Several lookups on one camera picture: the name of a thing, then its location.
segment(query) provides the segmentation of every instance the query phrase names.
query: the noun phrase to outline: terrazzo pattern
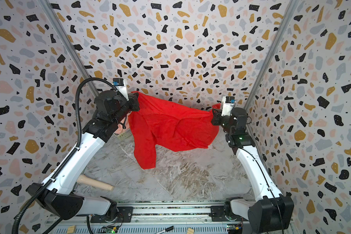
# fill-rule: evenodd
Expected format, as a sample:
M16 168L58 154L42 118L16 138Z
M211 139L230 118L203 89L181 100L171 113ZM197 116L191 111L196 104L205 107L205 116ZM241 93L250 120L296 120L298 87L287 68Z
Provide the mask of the terrazzo pattern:
M84 174L114 186L105 191L79 184L76 193L115 201L225 200L252 194L246 172L227 147L220 128L208 149L173 152L156 146L156 168L143 170L134 157L134 137L112 137L87 165Z
M300 1L250 104L303 233L351 234L351 1Z
M11 233L30 198L26 188L48 176L75 144L81 80L36 1L0 1L0 233ZM83 88L83 119L91 118L93 99ZM48 214L31 205L20 233L42 233Z
M91 76L128 78L129 91L199 109L226 95L245 105L287 7L285 0L51 2Z

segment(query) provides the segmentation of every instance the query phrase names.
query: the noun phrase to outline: terrazzo wall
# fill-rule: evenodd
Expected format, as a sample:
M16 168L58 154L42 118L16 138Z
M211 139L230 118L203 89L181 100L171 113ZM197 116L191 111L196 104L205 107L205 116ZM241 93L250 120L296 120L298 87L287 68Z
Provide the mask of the terrazzo wall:
M51 3L91 76L210 109L226 95L245 104L288 1Z
M299 2L248 110L300 232L351 234L351 0Z
M75 144L80 80L36 1L0 1L0 233L11 233L14 216L30 198L25 189L48 176ZM81 102L88 119L94 109L88 88ZM31 205L20 233L41 233L47 215Z

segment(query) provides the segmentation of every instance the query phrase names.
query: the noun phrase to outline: wallpaper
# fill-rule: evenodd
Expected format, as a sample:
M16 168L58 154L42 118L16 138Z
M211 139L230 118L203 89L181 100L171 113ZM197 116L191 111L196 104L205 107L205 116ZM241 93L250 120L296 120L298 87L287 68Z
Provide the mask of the wallpaper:
M200 109L244 106L287 2L51 1L91 76Z
M351 234L351 0L300 1L250 127L301 233Z
M36 1L0 1L0 233L75 144L74 94L81 74ZM93 96L81 94L91 118ZM41 233L49 213L32 204L20 233Z

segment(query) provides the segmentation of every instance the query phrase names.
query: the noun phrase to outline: wooden block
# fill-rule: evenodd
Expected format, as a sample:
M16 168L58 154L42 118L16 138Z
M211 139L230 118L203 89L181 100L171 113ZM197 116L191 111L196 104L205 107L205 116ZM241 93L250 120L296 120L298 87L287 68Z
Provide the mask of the wooden block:
M68 227L68 230L66 231L66 234L74 233L75 232L75 228L76 228L75 225Z
M187 229L187 234L194 234L194 229L188 228Z

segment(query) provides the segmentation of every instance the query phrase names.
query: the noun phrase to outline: red garment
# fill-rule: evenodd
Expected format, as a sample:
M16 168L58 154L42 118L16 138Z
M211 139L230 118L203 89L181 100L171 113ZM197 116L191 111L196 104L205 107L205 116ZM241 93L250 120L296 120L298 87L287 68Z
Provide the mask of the red garment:
M211 124L212 112L139 93L140 111L131 112L129 124L134 136L134 156L143 169L156 166L155 145L174 152L208 148L219 127Z

